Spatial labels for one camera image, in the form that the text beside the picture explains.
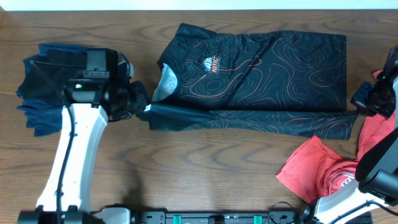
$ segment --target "wooden tabletop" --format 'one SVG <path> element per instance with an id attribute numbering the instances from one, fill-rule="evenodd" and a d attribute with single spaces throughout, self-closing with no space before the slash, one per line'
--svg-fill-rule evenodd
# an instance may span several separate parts
<path id="1" fill-rule="evenodd" d="M 22 59 L 37 54 L 40 43 L 106 46 L 124 52 L 151 95 L 160 79 L 156 61 L 181 22 L 233 34 L 293 29 L 347 35 L 348 105 L 398 44 L 398 11 L 0 12 L 0 223 L 35 208 L 60 137 L 34 138 L 16 110 Z M 355 158 L 362 122 L 360 117 L 349 141 L 323 142 Z M 267 210 L 278 201 L 298 207 L 303 202 L 275 173 L 306 140 L 237 129 L 165 133 L 150 131 L 137 118 L 111 123 L 98 149 L 92 207 Z M 398 222 L 380 209 L 373 215 L 376 223 Z"/>

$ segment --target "wooden table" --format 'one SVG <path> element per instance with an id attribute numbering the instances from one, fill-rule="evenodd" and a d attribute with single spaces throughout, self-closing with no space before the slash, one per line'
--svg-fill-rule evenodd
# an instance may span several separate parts
<path id="1" fill-rule="evenodd" d="M 216 32 L 303 30 L 347 35 L 348 98 L 372 81 L 388 50 L 398 44 L 397 11 L 118 11 L 0 12 L 0 222 L 33 209 L 46 185 L 59 133 L 34 138 L 17 111 L 15 90 L 24 79 L 22 59 L 39 43 L 107 46 L 122 51 L 151 95 L 156 65 L 181 22 Z M 363 118 L 349 141 L 323 141 L 355 158 Z M 303 202 L 275 173 L 307 138 L 237 129 L 150 131 L 133 118 L 109 124 L 98 149 L 91 202 L 168 210 L 267 210 L 278 201 Z M 397 223 L 382 210 L 376 223 Z"/>

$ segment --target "topographic patterned fabric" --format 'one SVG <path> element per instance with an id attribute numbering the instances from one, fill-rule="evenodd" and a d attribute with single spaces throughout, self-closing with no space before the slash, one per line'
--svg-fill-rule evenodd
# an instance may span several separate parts
<path id="1" fill-rule="evenodd" d="M 151 129 L 244 128 L 349 139 L 357 117 L 346 112 L 343 35 L 217 34 L 182 24 L 158 64 L 171 68 L 177 86 L 139 114 Z"/>

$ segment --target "crumpled red fabric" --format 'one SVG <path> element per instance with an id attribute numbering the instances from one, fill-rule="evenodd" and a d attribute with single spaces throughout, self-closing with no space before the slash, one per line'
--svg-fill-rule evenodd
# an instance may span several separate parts
<path id="1" fill-rule="evenodd" d="M 394 130 L 395 113 L 390 119 L 378 114 L 365 118 L 356 160 L 344 161 L 314 136 L 296 149 L 276 177 L 307 203 L 335 193 L 354 179 L 358 161 L 363 155 Z"/>

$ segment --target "white wall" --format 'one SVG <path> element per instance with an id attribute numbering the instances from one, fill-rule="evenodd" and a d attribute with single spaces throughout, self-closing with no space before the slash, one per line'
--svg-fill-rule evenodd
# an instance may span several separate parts
<path id="1" fill-rule="evenodd" d="M 398 9 L 398 0 L 0 0 L 6 11 Z"/>

